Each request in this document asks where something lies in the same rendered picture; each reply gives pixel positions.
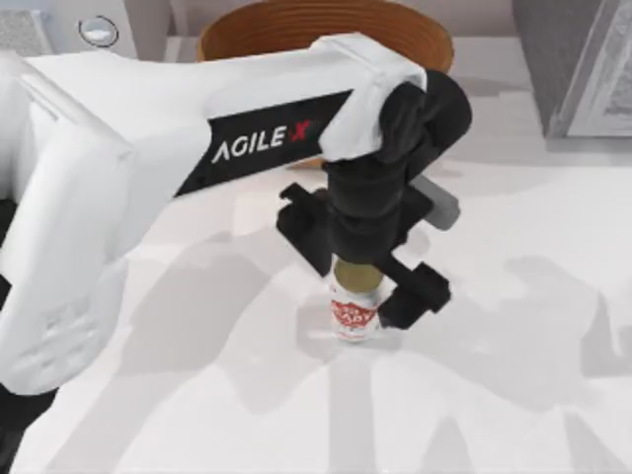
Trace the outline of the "red and white can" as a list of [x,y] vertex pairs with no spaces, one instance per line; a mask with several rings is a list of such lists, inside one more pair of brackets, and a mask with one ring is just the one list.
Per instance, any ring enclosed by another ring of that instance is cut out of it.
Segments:
[[383,273],[371,265],[337,258],[330,279],[332,329],[340,339],[359,343],[379,328]]

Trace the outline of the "pale grey rounded box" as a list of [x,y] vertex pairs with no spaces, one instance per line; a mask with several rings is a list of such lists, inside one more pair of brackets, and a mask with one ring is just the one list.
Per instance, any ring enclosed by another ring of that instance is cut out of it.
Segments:
[[432,210],[425,221],[438,230],[449,230],[460,216],[458,198],[424,174],[419,174],[412,186],[432,202]]

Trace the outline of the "brown woven basket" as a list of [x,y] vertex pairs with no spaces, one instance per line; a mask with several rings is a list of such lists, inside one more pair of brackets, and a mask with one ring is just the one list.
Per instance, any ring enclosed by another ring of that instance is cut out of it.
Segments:
[[427,69],[446,73],[453,62],[451,36],[437,21],[399,4],[359,0],[349,6],[330,0],[269,0],[237,9],[202,32],[197,59],[300,49],[322,36],[353,32]]

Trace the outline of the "pale microwave oven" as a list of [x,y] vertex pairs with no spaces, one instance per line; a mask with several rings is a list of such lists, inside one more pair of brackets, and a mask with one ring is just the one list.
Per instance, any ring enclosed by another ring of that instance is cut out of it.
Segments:
[[[80,38],[78,22],[94,16],[117,25],[112,47],[96,48]],[[0,0],[0,50],[22,56],[104,50],[160,61],[171,25],[170,0]]]

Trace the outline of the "round microwave knob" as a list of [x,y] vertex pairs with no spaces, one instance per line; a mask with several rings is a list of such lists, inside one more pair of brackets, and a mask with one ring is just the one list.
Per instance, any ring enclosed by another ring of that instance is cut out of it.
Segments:
[[105,16],[94,16],[78,22],[80,38],[96,48],[109,48],[119,41],[117,25]]

